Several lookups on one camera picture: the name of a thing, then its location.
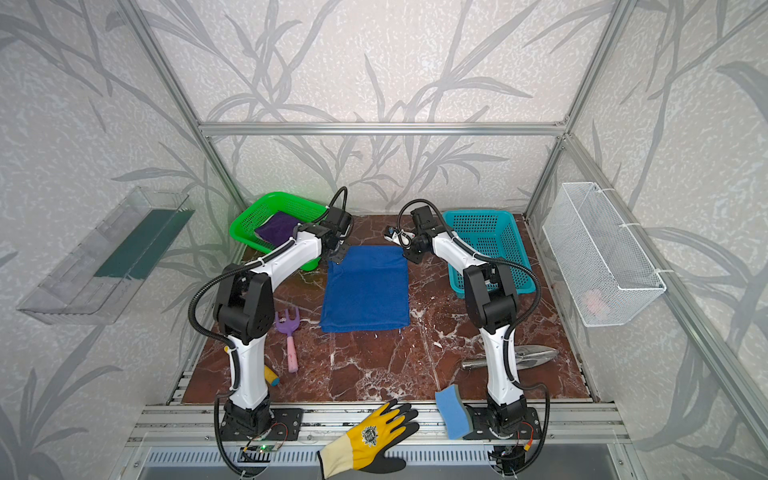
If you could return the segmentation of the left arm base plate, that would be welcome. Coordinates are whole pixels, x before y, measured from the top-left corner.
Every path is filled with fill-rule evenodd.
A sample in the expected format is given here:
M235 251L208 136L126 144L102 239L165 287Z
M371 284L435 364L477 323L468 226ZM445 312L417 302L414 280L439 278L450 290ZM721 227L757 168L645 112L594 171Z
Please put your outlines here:
M220 434L224 441L295 441L303 417L301 408L272 408L269 398L254 409L241 408L228 400L223 413Z

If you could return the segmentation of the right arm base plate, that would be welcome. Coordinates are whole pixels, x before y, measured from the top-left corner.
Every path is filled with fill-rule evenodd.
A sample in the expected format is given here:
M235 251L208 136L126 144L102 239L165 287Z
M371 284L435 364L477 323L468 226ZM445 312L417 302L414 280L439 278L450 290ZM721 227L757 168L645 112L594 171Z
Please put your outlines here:
M538 440L542 435L537 410L524 396L508 405L497 405L492 399L487 406L466 404L471 420L470 432L463 440Z

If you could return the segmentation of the blue towel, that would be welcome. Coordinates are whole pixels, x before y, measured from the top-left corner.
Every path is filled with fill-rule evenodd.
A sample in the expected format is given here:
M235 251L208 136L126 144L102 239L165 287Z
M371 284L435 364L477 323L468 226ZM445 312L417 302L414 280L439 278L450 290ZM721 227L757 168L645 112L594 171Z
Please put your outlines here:
M328 264L320 327L325 333L399 330L410 325L407 261L396 246L353 246Z

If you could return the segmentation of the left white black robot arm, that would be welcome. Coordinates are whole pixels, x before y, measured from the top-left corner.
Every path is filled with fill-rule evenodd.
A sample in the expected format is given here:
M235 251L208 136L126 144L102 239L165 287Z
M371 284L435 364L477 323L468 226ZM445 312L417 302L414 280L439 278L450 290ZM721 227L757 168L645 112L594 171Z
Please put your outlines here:
M275 250L243 265L231 264L193 294L187 307L192 329L222 343L230 359L225 421L261 432L272 424L264 344L275 323L275 289L302 266L321 258L340 262L353 227L340 187L323 213L297 225Z

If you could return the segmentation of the purple towel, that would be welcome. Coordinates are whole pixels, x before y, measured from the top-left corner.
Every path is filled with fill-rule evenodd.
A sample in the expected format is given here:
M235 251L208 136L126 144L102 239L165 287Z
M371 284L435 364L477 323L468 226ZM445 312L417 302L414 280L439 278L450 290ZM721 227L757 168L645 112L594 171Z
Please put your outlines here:
M280 246L293 236L294 229L300 223L294 216L278 211L263 225L255 228L254 234L271 245Z

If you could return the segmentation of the teal plastic basket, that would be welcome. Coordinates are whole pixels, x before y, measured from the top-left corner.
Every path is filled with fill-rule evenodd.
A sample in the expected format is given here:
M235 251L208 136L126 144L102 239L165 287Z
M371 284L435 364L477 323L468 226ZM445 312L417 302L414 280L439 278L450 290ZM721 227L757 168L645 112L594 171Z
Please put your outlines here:
M480 254L523 265L531 269L528 254L514 216L502 210L452 210L443 214L447 225ZM534 281L524 272L511 268L518 294L535 292ZM450 286L460 299L464 298L463 276L449 266Z

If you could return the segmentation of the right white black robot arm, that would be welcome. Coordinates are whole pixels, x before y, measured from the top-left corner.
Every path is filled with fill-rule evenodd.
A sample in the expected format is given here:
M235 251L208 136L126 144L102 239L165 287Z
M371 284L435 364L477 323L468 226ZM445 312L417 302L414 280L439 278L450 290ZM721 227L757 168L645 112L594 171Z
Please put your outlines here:
M527 275L540 287L533 271L503 258L479 253L447 225L439 209L426 199L407 202L398 213L387 238L401 246L406 260L418 264L432 254L463 276L464 300L469 319L483 339L488 369L488 422L499 433L521 422L527 413L525 388L519 381L513 334L538 306L521 313L513 270Z

